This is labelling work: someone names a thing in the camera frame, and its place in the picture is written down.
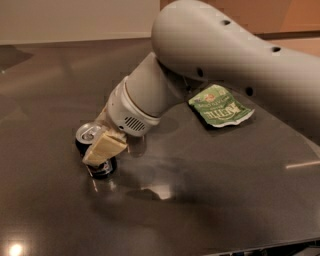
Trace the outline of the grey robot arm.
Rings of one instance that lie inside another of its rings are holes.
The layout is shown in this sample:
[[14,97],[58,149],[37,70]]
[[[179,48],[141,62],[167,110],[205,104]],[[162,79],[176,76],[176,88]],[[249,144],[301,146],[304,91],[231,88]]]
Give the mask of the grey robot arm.
[[255,103],[320,142],[320,59],[268,43],[199,0],[163,8],[151,53],[111,92],[83,161],[98,166],[141,137],[187,95],[186,86],[217,82],[253,91]]

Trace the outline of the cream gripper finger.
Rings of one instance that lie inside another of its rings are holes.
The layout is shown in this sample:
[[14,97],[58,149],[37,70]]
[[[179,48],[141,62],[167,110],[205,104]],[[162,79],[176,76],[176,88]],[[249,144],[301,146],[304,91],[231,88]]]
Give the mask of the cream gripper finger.
[[98,135],[93,144],[88,148],[83,163],[90,166],[99,166],[107,159],[118,155],[127,148],[125,133],[115,130],[106,130]]
[[99,115],[94,120],[95,123],[98,123],[105,127],[110,127],[109,121],[108,121],[108,114],[107,114],[107,107],[104,107]]

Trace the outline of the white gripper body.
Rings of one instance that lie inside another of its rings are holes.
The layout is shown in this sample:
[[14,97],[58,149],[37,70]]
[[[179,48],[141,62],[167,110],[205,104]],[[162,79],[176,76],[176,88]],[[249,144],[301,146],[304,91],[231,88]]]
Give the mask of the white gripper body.
[[107,113],[119,130],[134,137],[142,137],[158,125],[160,119],[145,114],[135,105],[127,91],[127,80],[128,77],[125,77],[111,92]]

